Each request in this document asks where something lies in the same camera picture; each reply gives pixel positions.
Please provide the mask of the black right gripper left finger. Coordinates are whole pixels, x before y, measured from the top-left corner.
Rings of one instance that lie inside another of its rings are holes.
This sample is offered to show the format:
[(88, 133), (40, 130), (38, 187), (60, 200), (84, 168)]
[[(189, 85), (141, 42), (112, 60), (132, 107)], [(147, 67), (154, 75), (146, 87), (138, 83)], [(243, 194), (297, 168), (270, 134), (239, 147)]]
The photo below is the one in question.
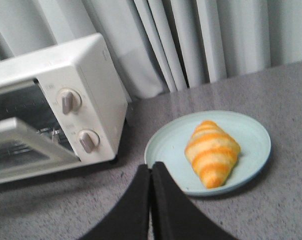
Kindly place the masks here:
[(150, 172), (137, 168), (129, 187), (112, 210), (82, 240), (146, 240), (149, 227)]

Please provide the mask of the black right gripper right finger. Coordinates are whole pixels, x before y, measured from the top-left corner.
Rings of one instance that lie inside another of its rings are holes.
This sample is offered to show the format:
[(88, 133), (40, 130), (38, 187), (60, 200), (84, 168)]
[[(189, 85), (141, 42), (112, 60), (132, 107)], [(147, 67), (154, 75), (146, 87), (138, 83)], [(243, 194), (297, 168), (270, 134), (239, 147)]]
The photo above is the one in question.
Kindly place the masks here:
[(204, 215), (183, 193), (162, 162), (152, 167), (153, 234), (157, 240), (234, 240)]

